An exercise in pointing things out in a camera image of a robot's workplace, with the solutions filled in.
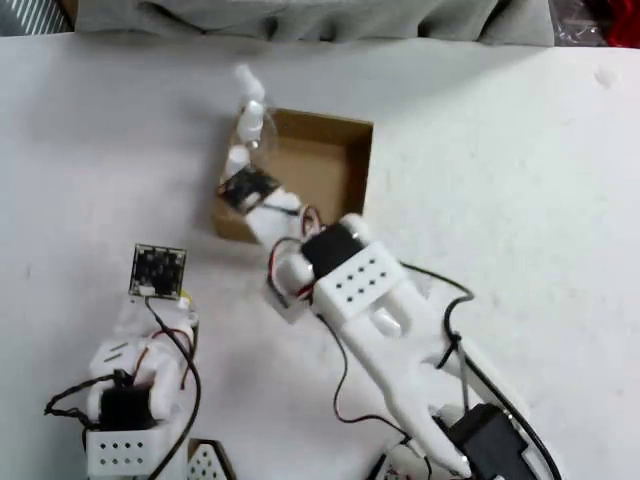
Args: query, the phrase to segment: circuit board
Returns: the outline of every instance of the circuit board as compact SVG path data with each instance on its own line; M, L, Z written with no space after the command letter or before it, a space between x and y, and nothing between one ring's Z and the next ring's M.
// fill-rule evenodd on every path
M254 165L247 165L218 187L218 195L231 208L246 215L271 195L280 183Z
M136 244L129 281L129 295L140 295L140 287L153 287L155 297L177 300L187 251L179 248Z

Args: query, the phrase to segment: cardboard box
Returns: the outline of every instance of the cardboard box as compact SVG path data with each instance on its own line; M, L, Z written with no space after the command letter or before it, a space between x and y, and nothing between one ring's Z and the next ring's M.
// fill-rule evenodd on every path
M325 223L362 213L373 124L285 109L273 119L277 148L263 168L303 204L318 207ZM217 195L213 224L220 237L256 242L243 217Z

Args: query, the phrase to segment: cable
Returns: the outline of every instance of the cable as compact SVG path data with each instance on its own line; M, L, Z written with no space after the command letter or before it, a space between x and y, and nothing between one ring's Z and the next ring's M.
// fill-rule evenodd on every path
M427 477L427 480L431 480L431 475L433 475L433 468L431 467L431 462L429 461L428 457L424 457L424 462L427 464L427 470L429 471L429 476Z
M68 410L59 410L57 408L53 408L56 403L58 403L63 398L66 398L74 393L81 392L86 388L90 388L94 386L96 383L107 382L109 380L113 381L124 381L126 378L125 375L128 376L123 370L116 370L115 372L109 375L103 375L101 377L96 377L91 380L87 380L85 382L79 383L71 388L67 388L64 392L59 393L58 395L54 395L51 400L47 403L44 408L45 415L53 415L54 417L67 417L67 418L77 418L82 426L86 430L95 430L99 428L100 424L92 422L89 416L81 411L79 408L69 408Z
M184 356L184 358L186 359L187 365L189 366L189 370L191 370L191 373L193 374L193 379L195 380L195 383L196 383L196 398L193 404L193 410L191 412L191 416L189 417L189 420L187 421L187 424L184 427L184 430L182 430L182 433L176 440L176 443L174 443L173 447L171 447L171 449L167 452L167 454L164 456L162 461L153 470L153 472L151 472L151 474L147 477L147 480L156 480L160 476L162 471L166 468L166 466L169 464L169 462L174 457L176 452L180 449L180 447L186 440L187 435L189 435L189 432L191 431L191 427L193 427L193 424L196 421L196 417L198 416L198 410L200 408L200 398L202 396L202 384L200 383L200 374L198 373L198 369L193 363L193 360L189 355L189 352L187 352L184 346L176 338L175 334L164 324L160 316L158 316L158 314L153 309L153 307L151 307L151 304L149 303L149 298L150 297L145 297L144 304L147 306L149 311L153 314L153 317L155 318L156 322L158 323L162 331L171 339L171 341L173 341L173 343L175 343L176 347L178 347L178 350L180 350L180 353L182 353L182 356Z
M465 295L454 299L451 303L449 303L449 305L447 305L447 308L444 312L444 317L443 317L444 330L447 337L449 338L449 341L451 342L451 345L456 345L457 343L459 343L462 337L458 332L453 331L453 329L451 328L451 313L456 308L456 306L459 305L460 303L469 302L475 298L471 290L469 290L464 285L461 285L460 283L456 282L455 280L452 280L448 277L445 277L444 275L440 275L438 273L432 272L425 268L416 267L415 265L411 265L404 262L400 262L400 264L409 270L413 270L414 272L418 272L423 275L428 275L433 278L437 278L438 280L441 280L464 292ZM447 354L445 354L445 357L443 357L443 360L440 361L442 365L444 365L446 360L449 358L449 356L453 352L453 349L449 347L449 349L447 350ZM536 446L536 448L544 458L544 461L546 462L547 467L549 468L549 472L551 473L551 476L553 477L553 479L562 480L562 475L560 474L560 470L558 469L558 466L556 465L555 460L551 456L551 453L549 453L549 450L543 443L542 439L538 436L534 428L524 418L524 415L520 413L520 411L516 408L516 406L513 405L513 403L511 403L511 401L506 397L506 395L500 391L500 389L491 381L491 379L482 371L482 369L478 367L478 365L476 365L476 363L471 358L469 358L468 355L465 355L465 363L471 369L471 371L478 377L478 379L498 399L498 401L502 403L505 409L513 416L516 422L518 422L522 427L522 429L527 433L527 435L529 436L533 444Z
M344 384L344 381L347 378L347 373L349 372L349 360L347 357L347 352L344 349L344 345L342 345L342 342L338 338L338 335L336 334L335 330L331 327L331 325L329 325L329 323L325 320L325 318L321 314L316 313L316 317L318 317L318 319L325 325L325 327L327 327L327 329L329 330L329 333L331 333L331 336L335 340L336 345L338 345L338 348L340 349L340 354L342 355L342 361L344 364L342 377L338 382L338 386L336 387L336 392L333 394L333 413L335 414L336 418L340 420L342 423L346 423L346 424L360 423L367 420L378 420L390 426L391 428L398 431L399 433L401 433L405 437L405 439L408 438L409 435L407 434L407 432L405 432L400 427L398 427L397 425L394 425L389 420L387 420L386 418L380 415L368 414L368 415L362 415L361 417L356 417L356 418L344 418L340 414L340 409L338 408L338 399L340 397L340 390L342 389L342 385Z
M268 203L263 203L262 205L260 205L260 207L267 208L269 210L275 210L276 212L284 213L285 215L288 215L290 217L297 217L298 215L300 215L300 210L297 210L295 208L286 208L281 207L280 205L270 205Z

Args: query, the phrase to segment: white table surface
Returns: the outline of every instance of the white table surface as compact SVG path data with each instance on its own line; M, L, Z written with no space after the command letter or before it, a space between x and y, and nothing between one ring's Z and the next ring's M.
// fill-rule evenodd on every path
M456 325L527 399L568 478L629 478L640 52L127 35L0 40L0 476L82 478L78 425L42 411L86 377L136 242L189 250L195 434L221 439L239 478L362 478L393 438L333 418L331 338L264 304L260 249L212 236L240 60L280 106L375 123L366 218L475 289ZM384 412L358 365L342 408Z

